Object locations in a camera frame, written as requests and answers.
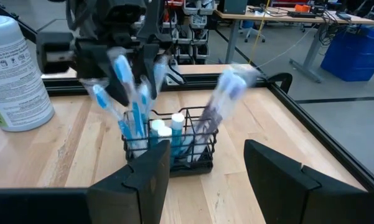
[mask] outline blue bin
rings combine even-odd
[[[322,63],[321,67],[346,82],[369,81],[374,74],[374,68],[342,68],[328,63]]]
[[[356,34],[340,33],[334,37],[332,44],[343,45],[363,54],[374,54],[374,29],[362,27]]]
[[[347,82],[368,81],[374,74],[374,29],[338,34],[330,44],[321,68]]]
[[[374,68],[374,54],[359,53],[355,49],[331,43],[322,63],[343,68]]]

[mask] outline table leg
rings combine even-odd
[[[234,19],[231,25],[231,31],[230,31],[230,40],[228,41],[228,47],[227,47],[227,54],[225,56],[225,63],[232,63],[232,58],[234,57],[235,52],[235,45],[238,35],[238,29],[239,29],[239,19]]]
[[[319,74],[317,74],[316,72],[312,71],[311,66],[312,66],[312,63],[313,63],[314,59],[316,58],[316,56],[318,54],[318,51],[319,51],[319,48],[321,46],[321,42],[319,41],[319,37],[320,37],[320,34],[321,34],[322,30],[325,29],[325,26],[326,26],[325,24],[321,24],[318,27],[316,36],[314,37],[314,40],[311,43],[309,52],[307,53],[307,57],[304,60],[303,64],[301,64],[301,63],[299,63],[299,62],[297,62],[293,59],[290,59],[290,61],[289,61],[289,63],[292,64],[299,72],[313,78],[317,83],[322,82],[322,77]]]

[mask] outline wooden table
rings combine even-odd
[[[195,73],[224,66],[202,65]],[[156,109],[205,105],[211,92],[161,93]],[[126,164],[116,121],[88,96],[51,100],[55,115],[47,124],[23,133],[0,129],[0,188],[86,187]],[[161,223],[264,223],[246,174],[245,139],[363,189],[267,88],[248,90],[217,139],[211,173],[170,179]]]
[[[231,32],[230,32],[230,40],[228,41],[228,47],[227,47],[227,54],[225,58],[225,63],[231,63],[233,55],[234,55],[234,50],[235,50],[235,45],[236,45],[236,40],[237,40],[237,35],[238,35],[238,28],[239,28],[239,23],[241,20],[252,20],[252,21],[261,21],[263,19],[263,15],[256,15],[254,12],[249,12],[249,7],[253,6],[247,6],[246,7],[246,13],[245,15],[238,15],[238,14],[224,14],[218,10],[215,12],[223,19],[233,19],[233,24],[231,26]],[[286,12],[286,11],[294,11],[294,8],[290,7],[269,7],[268,11],[271,12]],[[329,11],[331,15],[333,15],[337,22],[339,24],[346,24],[348,23],[347,21],[344,21],[342,19],[339,19],[335,14],[335,11]],[[264,14],[264,21],[279,21],[279,22],[308,22],[308,23],[318,23],[321,24],[317,30],[316,36],[314,37],[314,40],[311,43],[310,49],[307,53],[307,57],[304,60],[303,64],[290,59],[290,63],[293,64],[293,66],[298,69],[300,72],[303,74],[313,78],[316,82],[320,83],[322,81],[322,78],[319,74],[316,72],[313,72],[311,67],[314,59],[316,58],[319,48],[321,46],[319,37],[321,32],[326,28],[326,25],[324,23],[323,18],[321,17],[316,17],[316,18],[293,18],[290,16],[282,16],[280,15],[274,15],[271,16],[270,14]],[[364,19],[358,16],[353,16],[349,15],[351,17],[351,23],[352,24],[374,24],[373,20],[370,19]]]

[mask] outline gray floor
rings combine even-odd
[[[45,0],[1,0],[9,11],[16,12],[21,19],[34,29],[41,29],[47,23],[50,30],[67,30],[65,21],[65,5],[51,3]],[[220,32],[229,37],[230,29],[219,28]],[[289,94],[295,100],[312,100],[328,98],[355,98],[374,96],[374,76],[369,82],[343,82],[333,75],[323,71],[319,65],[323,56],[318,55],[314,68],[324,77],[319,84],[300,74],[289,64],[289,58],[303,61],[314,36],[314,30],[300,41],[292,50],[261,69],[267,75],[279,72],[289,72],[293,75],[293,83]],[[258,42],[253,54],[252,48],[255,36],[244,43],[243,35],[238,39],[237,47],[256,65],[262,65],[286,49],[295,45],[304,35],[297,27],[271,26],[263,29],[266,42]],[[209,37],[210,57],[208,63],[224,61],[227,42],[216,32],[211,31]],[[31,51],[35,46],[29,43]],[[326,48],[320,49],[324,54]],[[233,61],[246,63],[246,60],[235,52]],[[346,147],[363,165],[374,173],[374,101],[316,103],[301,105],[315,118],[336,140]]]

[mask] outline disinfecting wipes container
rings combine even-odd
[[[40,70],[32,61],[18,23],[0,16],[0,127],[27,131],[54,115]]]

